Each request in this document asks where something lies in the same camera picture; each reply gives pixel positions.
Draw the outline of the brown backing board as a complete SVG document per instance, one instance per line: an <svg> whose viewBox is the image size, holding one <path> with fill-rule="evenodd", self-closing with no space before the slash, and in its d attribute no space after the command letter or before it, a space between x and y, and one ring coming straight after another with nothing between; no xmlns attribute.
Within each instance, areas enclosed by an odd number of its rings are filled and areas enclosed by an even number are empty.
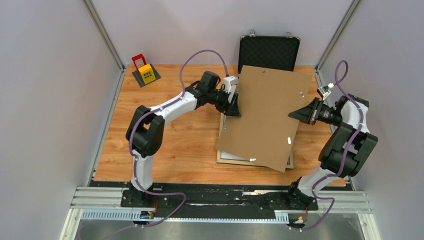
<svg viewBox="0 0 424 240"><path fill-rule="evenodd" d="M226 117L217 149L279 172L287 168L299 121L289 113L305 106L307 73L245 65L238 90L240 117Z"/></svg>

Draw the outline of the autumn leaves photo print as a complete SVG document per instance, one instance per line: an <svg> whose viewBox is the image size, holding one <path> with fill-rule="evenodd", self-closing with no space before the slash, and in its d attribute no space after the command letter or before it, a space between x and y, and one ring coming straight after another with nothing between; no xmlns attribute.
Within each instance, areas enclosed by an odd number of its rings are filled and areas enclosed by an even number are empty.
<svg viewBox="0 0 424 240"><path fill-rule="evenodd" d="M242 157L224 152L224 151L218 151L217 152L217 163L222 164L235 164L235 165L246 165L246 166L255 166L255 164L252 164L248 159L244 159ZM293 169L294 168L294 156L293 152L290 153L287 161L286 168Z"/></svg>

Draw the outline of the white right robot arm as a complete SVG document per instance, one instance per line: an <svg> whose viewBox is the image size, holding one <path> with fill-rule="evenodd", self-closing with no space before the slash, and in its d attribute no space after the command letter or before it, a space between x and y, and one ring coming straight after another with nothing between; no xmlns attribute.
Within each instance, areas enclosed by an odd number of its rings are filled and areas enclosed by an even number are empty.
<svg viewBox="0 0 424 240"><path fill-rule="evenodd" d="M336 127L318 156L319 166L290 184L283 197L289 208L307 208L329 183L354 177L360 171L378 143L378 137L370 133L366 123L369 106L367 100L352 94L341 96L334 107L316 97L307 106L288 114L308 125L319 121Z"/></svg>

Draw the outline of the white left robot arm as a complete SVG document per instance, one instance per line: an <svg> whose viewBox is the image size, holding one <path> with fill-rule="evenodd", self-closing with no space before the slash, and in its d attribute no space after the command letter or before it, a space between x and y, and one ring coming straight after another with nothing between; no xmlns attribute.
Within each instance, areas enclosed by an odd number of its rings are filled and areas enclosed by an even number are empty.
<svg viewBox="0 0 424 240"><path fill-rule="evenodd" d="M153 160L163 143L165 126L182 115L206 104L228 117L241 117L238 108L237 76L220 78L205 71L201 79L184 87L176 97L148 108L139 106L126 132L132 156L132 178L128 201L141 207L153 201Z"/></svg>

